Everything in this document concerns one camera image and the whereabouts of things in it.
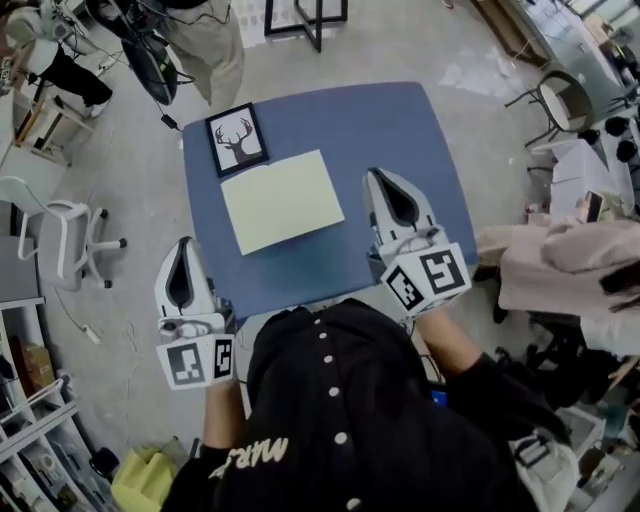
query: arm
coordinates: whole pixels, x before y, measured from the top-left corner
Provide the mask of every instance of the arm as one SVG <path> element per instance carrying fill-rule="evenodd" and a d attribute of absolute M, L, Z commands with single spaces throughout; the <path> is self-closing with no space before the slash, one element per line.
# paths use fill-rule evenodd
<path fill-rule="evenodd" d="M 466 372 L 478 362 L 482 350 L 442 309 L 416 319 L 416 327 L 433 359 L 447 379 Z"/>
<path fill-rule="evenodd" d="M 227 461 L 229 449 L 237 446 L 244 426 L 240 383 L 223 382 L 206 389 L 204 435 L 200 456 L 189 459 L 176 475 L 162 512 L 210 511 L 218 478 L 214 470 Z"/>
<path fill-rule="evenodd" d="M 542 393 L 529 387 L 535 377 L 524 366 L 505 372 L 472 342 L 442 308 L 416 320 L 416 327 L 442 373 L 453 410 L 485 431 L 516 440 L 534 428 L 552 432 L 569 443 L 566 427 Z"/>
<path fill-rule="evenodd" d="M 242 434 L 244 422 L 239 381 L 234 379 L 207 388 L 202 437 L 205 446 L 217 449 L 233 448 Z"/>

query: deer antler picture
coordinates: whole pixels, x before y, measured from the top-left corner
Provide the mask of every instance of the deer antler picture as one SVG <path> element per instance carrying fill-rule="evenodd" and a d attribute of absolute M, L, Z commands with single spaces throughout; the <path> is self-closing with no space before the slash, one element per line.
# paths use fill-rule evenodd
<path fill-rule="evenodd" d="M 269 158 L 253 105 L 207 119 L 211 145 L 220 176 L 231 174 Z"/>

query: white chair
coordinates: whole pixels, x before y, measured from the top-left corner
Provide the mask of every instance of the white chair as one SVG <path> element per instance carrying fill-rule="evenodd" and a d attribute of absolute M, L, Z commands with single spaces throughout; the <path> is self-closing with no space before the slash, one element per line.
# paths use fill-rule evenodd
<path fill-rule="evenodd" d="M 98 208 L 92 214 L 86 204 L 69 201 L 52 201 L 45 206 L 36 199 L 25 181 L 15 176 L 0 178 L 0 188 L 24 213 L 18 258 L 27 260 L 38 253 L 41 279 L 57 288 L 74 291 L 80 288 L 85 268 L 89 267 L 102 286 L 111 288 L 112 282 L 103 279 L 98 272 L 95 255 L 100 251 L 122 249 L 127 246 L 127 241 L 124 238 L 115 242 L 95 241 L 96 227 L 100 220 L 107 218 L 107 210 Z M 27 224 L 37 215 L 42 215 L 38 248 L 24 254 Z"/>

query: concrete floor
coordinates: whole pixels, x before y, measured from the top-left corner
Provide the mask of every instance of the concrete floor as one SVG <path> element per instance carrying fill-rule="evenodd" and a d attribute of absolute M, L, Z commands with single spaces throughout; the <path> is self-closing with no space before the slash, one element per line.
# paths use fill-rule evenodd
<path fill-rule="evenodd" d="M 467 0 L 457 1 L 454 10 L 440 0 L 352 0 L 348 25 L 330 31 L 320 55 L 304 39 L 265 42 L 263 3 L 234 0 L 247 47 L 238 104 L 324 87 L 418 81 L 440 121 L 476 230 L 521 223 L 525 204 L 544 198 L 544 184 L 526 172 L 532 158 L 523 144 L 544 131 L 545 118 L 526 102 L 508 110 L 503 106 L 535 84 L 538 72 L 511 63 Z M 100 28 L 94 40 L 108 52 L 120 49 Z M 96 53 L 84 63 L 95 66 L 101 57 Z M 60 292 L 73 318 L 98 332 L 102 344 L 79 332 L 52 289 L 43 285 L 43 293 L 51 344 L 73 376 L 84 427 L 95 445 L 122 456 L 127 445 L 163 443 L 173 435 L 189 445 L 201 433 L 203 393 L 171 392 L 155 351 L 156 273 L 176 240 L 193 234 L 180 134 L 160 122 L 156 105 L 125 66 L 115 65 L 106 80 L 114 99 L 55 194 L 107 208 L 106 238 L 129 240 L 125 251 L 101 265 L 113 289 L 85 280 L 80 292 Z M 192 85 L 181 87 L 166 110 L 180 125 L 208 115 Z M 356 296 L 397 316 L 380 291 Z M 475 288 L 450 309 L 487 351 L 502 345 L 521 352 L 534 339 L 526 315 L 512 314 L 494 325 L 495 293 L 491 286 Z M 243 329 L 241 376 L 267 316 L 251 319 Z"/>

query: white desk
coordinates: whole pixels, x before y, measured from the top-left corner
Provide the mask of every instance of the white desk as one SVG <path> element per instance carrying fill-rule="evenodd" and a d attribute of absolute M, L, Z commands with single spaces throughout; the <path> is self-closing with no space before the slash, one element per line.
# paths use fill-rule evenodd
<path fill-rule="evenodd" d="M 14 144 L 13 102 L 13 90 L 0 97 L 0 177 L 22 178 L 36 198 L 47 203 L 67 169 Z M 0 201 L 8 201 L 2 190 Z"/>
<path fill-rule="evenodd" d="M 558 160 L 553 168 L 551 183 L 550 214 L 554 220 L 575 215 L 578 201 L 584 199 L 590 191 L 622 195 L 613 173 L 584 140 L 541 144 L 534 148 L 532 153 L 540 154 L 547 151 L 553 153 Z"/>

